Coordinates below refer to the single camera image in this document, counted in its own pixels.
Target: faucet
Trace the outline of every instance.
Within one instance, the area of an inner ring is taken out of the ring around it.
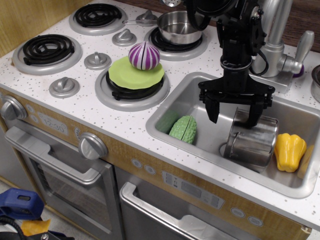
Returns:
[[[315,33],[307,30],[298,43],[295,58],[284,54],[285,45],[282,36],[292,4],[293,0],[265,0],[262,7],[264,11],[262,29],[266,33],[266,38],[261,51],[269,65],[268,70],[262,77],[267,78],[268,84],[273,85],[276,91],[283,93],[289,89],[293,74],[299,74],[302,70],[303,61],[315,39]],[[252,69],[255,73],[261,73],[265,67],[265,60],[258,55],[252,64]]]

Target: dishwasher handle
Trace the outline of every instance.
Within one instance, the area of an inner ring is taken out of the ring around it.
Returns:
[[[16,126],[11,127],[5,133],[5,139],[22,154],[26,154],[38,164],[46,166],[47,168],[70,179],[78,185],[87,187],[97,182],[101,176],[101,174],[93,168],[81,173],[62,161],[56,159],[49,154],[51,151],[49,144],[41,141],[40,139],[30,135]]]
[[[137,186],[126,182],[120,190],[120,199],[135,210],[149,216],[153,220],[179,233],[190,240],[236,240],[236,238],[207,224],[192,215],[185,215],[181,219],[165,213],[153,205],[134,196]]]

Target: black coil burner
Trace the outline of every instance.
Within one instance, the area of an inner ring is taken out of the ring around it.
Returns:
[[[24,63],[45,65],[56,63],[75,52],[72,41],[63,35],[40,35],[23,45]]]
[[[97,28],[110,24],[114,19],[121,19],[120,10],[109,4],[88,4],[79,8],[75,20],[84,28]]]
[[[160,30],[158,27],[156,27],[151,33],[150,33],[150,40],[151,42],[158,47],[161,51],[164,52],[173,52],[173,53],[180,53],[180,52],[187,52],[192,49],[195,49],[202,43],[202,36],[199,40],[189,43],[189,44],[175,44],[171,42],[165,41],[160,33]]]
[[[164,84],[164,79],[162,78],[160,82],[155,85],[143,88],[143,89],[129,89],[125,87],[118,86],[115,84],[109,77],[109,72],[106,73],[105,79],[110,89],[113,91],[112,96],[116,100],[125,99],[125,100],[139,100],[154,94],[159,88]]]

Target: white countertop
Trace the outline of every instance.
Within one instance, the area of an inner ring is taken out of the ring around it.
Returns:
[[[100,2],[120,7],[130,20],[136,19],[146,11],[112,0],[95,1],[95,3]],[[153,27],[127,25],[125,28],[130,29],[137,36],[137,43],[140,43],[144,40],[145,34]],[[216,77],[223,74],[220,66],[222,49],[219,48],[216,29],[209,26],[204,30],[204,33],[209,39],[209,45],[201,56],[179,62],[161,60],[170,81],[170,92],[189,73],[204,72]],[[159,107],[158,105],[136,112],[118,111],[104,106],[95,94],[95,81],[102,70],[86,69],[84,59],[94,52],[108,54],[112,62],[127,56],[132,46],[113,45],[112,37],[116,33],[103,36],[81,35],[71,30],[69,17],[67,17],[44,31],[43,34],[60,34],[76,39],[83,51],[81,60],[72,67],[72,70],[46,76],[27,75],[12,66],[13,52],[10,52],[0,59],[0,87],[320,231],[320,181],[316,182],[313,193],[306,198],[295,199],[284,196],[150,136],[146,130],[146,122]],[[295,47],[286,46],[286,53],[290,56],[294,57],[295,51]],[[274,95],[320,109],[320,103],[310,93],[311,72],[319,64],[320,53],[310,52],[304,61],[305,74],[294,80],[287,94],[275,93]],[[49,93],[49,86],[53,81],[62,77],[76,79],[80,83],[80,91],[65,99],[52,97]]]

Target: sink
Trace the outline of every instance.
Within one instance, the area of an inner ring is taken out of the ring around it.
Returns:
[[[211,122],[205,104],[199,100],[198,83],[216,78],[203,72],[186,75],[148,119],[147,132],[156,139],[288,197],[305,198],[309,196],[314,190],[320,170],[320,149],[313,148],[313,146],[319,146],[320,111],[274,96],[272,107],[265,109],[263,115],[278,119],[279,134],[297,134],[306,141],[307,147],[313,149],[313,152],[303,179],[298,177],[298,170],[293,173],[279,171],[274,155],[266,169],[258,173],[222,157],[222,148],[228,140],[236,109],[248,111],[249,106],[220,103],[218,121],[217,123]],[[173,124],[185,115],[192,115],[197,122],[193,144],[169,136]]]

